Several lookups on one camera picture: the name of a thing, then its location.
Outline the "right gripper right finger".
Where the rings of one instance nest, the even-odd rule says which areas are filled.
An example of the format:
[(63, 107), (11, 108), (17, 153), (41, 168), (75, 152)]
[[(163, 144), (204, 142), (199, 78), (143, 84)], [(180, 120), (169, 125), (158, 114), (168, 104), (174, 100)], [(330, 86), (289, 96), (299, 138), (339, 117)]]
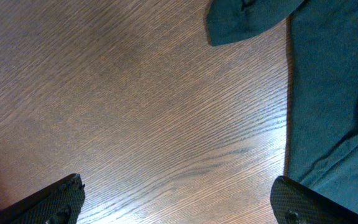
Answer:
[(279, 224), (358, 224), (358, 214), (281, 175), (270, 191)]

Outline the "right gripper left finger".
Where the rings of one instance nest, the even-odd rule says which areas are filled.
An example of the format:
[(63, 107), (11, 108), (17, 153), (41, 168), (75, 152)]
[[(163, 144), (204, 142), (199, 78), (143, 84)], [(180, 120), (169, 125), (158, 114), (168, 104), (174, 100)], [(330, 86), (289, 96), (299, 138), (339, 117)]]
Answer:
[(80, 174), (70, 174), (0, 211), (0, 224), (76, 224), (85, 202)]

